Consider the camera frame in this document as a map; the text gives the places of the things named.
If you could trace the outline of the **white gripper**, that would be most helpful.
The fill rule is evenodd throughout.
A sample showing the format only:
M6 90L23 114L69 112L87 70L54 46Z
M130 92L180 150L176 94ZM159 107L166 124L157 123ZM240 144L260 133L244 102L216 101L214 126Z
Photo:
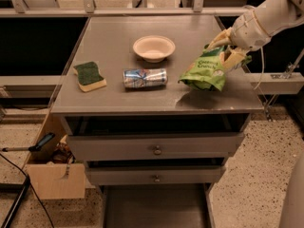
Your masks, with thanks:
M225 70L230 70L241 63L248 51L256 51L271 41L271 37L258 21L253 9L247 10L235 21L231 28L220 32L208 45L208 49L228 46L220 55L220 62Z

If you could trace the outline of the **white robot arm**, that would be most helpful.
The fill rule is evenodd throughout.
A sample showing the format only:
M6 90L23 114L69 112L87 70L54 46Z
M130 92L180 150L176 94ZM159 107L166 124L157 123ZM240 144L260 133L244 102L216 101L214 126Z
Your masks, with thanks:
M230 28L213 39L208 49L236 46L227 59L229 67L232 67L249 51L259 50L268 44L282 30L302 25L303 10L303 0L265 0L240 15ZM278 228L304 228L304 152L292 171Z

